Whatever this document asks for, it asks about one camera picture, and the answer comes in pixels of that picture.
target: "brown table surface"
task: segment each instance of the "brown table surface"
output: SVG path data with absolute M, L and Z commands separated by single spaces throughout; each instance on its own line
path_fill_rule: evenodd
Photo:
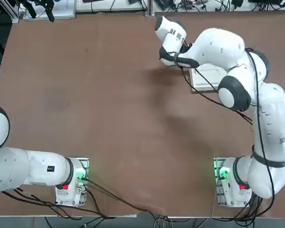
M 285 12 L 172 16 L 184 23 L 188 42 L 210 27 L 239 34 L 267 55 L 268 81 L 285 90 Z M 159 60 L 154 24 L 141 14 L 97 14 L 13 25 L 0 69 L 0 106 L 11 121 L 7 146 L 87 156 L 90 178 L 134 205 L 209 217 L 213 157 L 250 154 L 253 133 L 235 113 L 192 94 L 181 72 Z M 25 189 L 55 197 L 53 188 Z M 104 214 L 138 212 L 94 192 Z M 95 209 L 91 200 L 86 208 Z M 235 211 L 215 203 L 214 216 Z M 0 194 L 0 215 L 49 214 Z M 266 216 L 285 218 L 285 187 Z

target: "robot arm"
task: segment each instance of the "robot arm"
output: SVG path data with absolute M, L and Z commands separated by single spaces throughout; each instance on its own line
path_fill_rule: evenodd
M 22 184 L 56 187 L 56 202 L 79 206 L 87 173 L 78 159 L 52 152 L 26 151 L 4 147 L 10 133 L 10 121 L 0 108 L 0 192 Z
M 197 68 L 210 63 L 225 69 L 227 74 L 218 86 L 220 102 L 228 108 L 238 111 L 249 109 L 252 113 L 255 132 L 252 157 L 227 158 L 223 165 L 226 170 L 230 170 L 230 175 L 228 178 L 225 176 L 222 184 L 227 205 L 231 207 L 243 207 L 249 201 L 251 191 L 262 198 L 272 196 L 258 134 L 258 85 L 260 131 L 275 193 L 279 192 L 285 185 L 285 94 L 278 85 L 264 82 L 269 73 L 267 58 L 260 52 L 245 49 L 240 36 L 222 29 L 209 28 L 203 31 L 189 48 L 183 45 L 186 37 L 184 27 L 164 17 L 158 18 L 155 33 L 163 41 L 160 60 L 164 64 Z

